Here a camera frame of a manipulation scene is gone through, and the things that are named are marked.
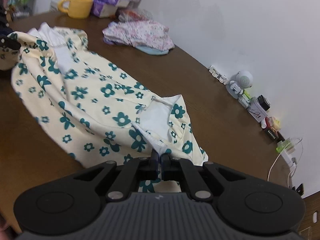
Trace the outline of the cream teal flower garment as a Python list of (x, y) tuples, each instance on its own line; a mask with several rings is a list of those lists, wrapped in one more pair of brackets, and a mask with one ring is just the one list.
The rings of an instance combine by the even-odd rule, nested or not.
[(1, 70), (44, 131), (83, 167), (119, 165), (152, 151), (201, 166), (208, 155), (197, 143), (181, 95), (161, 97), (108, 59), (88, 50), (83, 30), (43, 23), (9, 38)]

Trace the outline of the pink floral folded clothes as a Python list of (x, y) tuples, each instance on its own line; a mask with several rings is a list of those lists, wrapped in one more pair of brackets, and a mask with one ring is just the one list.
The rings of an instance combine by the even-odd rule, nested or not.
[(103, 36), (110, 42), (132, 47), (144, 46), (160, 51), (175, 47), (169, 28), (153, 20), (111, 22), (103, 30)]

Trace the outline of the yellow ceramic mug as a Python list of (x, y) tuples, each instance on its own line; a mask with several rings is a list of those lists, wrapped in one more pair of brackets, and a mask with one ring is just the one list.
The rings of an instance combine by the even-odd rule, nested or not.
[(89, 17), (93, 0), (60, 0), (57, 8), (60, 12), (74, 19), (86, 19)]

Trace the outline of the green white small packs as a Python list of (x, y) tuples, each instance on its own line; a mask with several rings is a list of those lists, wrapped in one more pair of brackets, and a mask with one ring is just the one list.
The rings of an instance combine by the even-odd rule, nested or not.
[(242, 105), (244, 108), (248, 108), (251, 103), (251, 96), (243, 90), (243, 92), (238, 94), (238, 102), (240, 105)]

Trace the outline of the white small tube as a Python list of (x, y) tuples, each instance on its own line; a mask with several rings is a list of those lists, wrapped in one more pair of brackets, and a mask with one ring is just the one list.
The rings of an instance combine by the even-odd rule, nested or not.
[(260, 122), (260, 126), (262, 129), (266, 129), (267, 128), (267, 122), (266, 119), (261, 120)]

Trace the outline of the grey tin box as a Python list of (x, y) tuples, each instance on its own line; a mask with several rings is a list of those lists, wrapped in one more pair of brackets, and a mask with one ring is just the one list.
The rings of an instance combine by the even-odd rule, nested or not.
[(260, 105), (258, 99), (256, 97), (252, 97), (250, 100), (250, 105), (247, 108), (247, 111), (253, 118), (260, 123), (267, 117), (267, 112)]

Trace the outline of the white letter block ornament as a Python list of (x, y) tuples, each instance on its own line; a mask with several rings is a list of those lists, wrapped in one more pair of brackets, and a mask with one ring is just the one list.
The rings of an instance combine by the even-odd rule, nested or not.
[(228, 77), (225, 74), (219, 72), (214, 65), (210, 65), (208, 71), (215, 79), (217, 79), (223, 85), (227, 85), (229, 83)]

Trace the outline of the lower purple tissue box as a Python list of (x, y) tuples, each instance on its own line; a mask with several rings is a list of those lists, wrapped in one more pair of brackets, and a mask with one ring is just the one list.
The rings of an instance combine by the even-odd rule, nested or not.
[(115, 15), (117, 7), (102, 2), (100, 0), (93, 0), (91, 14), (98, 18), (108, 18)]

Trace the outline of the dark red label box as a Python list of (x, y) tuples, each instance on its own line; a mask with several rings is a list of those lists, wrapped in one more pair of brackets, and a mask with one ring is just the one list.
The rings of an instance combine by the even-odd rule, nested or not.
[(270, 127), (264, 129), (264, 132), (268, 135), (268, 137), (274, 142), (285, 141), (284, 137), (280, 132), (273, 130)]

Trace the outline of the green translucent charger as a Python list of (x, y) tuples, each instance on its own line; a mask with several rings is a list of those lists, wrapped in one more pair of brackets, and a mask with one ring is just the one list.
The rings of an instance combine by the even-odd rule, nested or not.
[(277, 142), (276, 152), (281, 154), (281, 152), (291, 148), (293, 146), (290, 139)]

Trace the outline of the small black box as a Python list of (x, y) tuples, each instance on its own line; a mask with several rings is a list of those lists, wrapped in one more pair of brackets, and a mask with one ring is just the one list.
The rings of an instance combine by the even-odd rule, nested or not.
[(267, 112), (270, 109), (270, 103), (263, 95), (258, 96), (257, 100), (264, 111)]

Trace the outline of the white astronaut robot figurine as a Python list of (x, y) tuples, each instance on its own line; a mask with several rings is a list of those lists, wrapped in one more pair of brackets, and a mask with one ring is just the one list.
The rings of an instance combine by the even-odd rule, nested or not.
[(253, 75), (247, 70), (241, 70), (235, 75), (235, 80), (226, 85), (228, 93), (235, 99), (243, 94), (244, 90), (253, 85)]

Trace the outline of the light blue folded cloth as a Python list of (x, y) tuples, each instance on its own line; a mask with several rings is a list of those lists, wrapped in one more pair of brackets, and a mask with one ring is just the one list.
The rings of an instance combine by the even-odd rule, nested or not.
[(168, 50), (159, 50), (159, 49), (151, 48), (147, 46), (136, 46), (135, 48), (148, 55), (161, 56), (161, 55), (167, 55), (169, 53)]

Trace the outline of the white power strip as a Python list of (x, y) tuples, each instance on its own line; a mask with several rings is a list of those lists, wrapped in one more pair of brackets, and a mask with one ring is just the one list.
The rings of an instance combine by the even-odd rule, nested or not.
[(289, 168), (296, 168), (297, 166), (297, 160), (295, 157), (292, 156), (292, 154), (288, 154), (287, 152), (283, 152), (281, 154), (284, 161), (287, 163)]

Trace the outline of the red snack plastic bag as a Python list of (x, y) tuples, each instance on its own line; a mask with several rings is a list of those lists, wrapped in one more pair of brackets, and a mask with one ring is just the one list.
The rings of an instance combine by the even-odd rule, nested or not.
[(148, 21), (152, 19), (152, 14), (144, 9), (126, 8), (118, 11), (118, 20), (120, 22)]

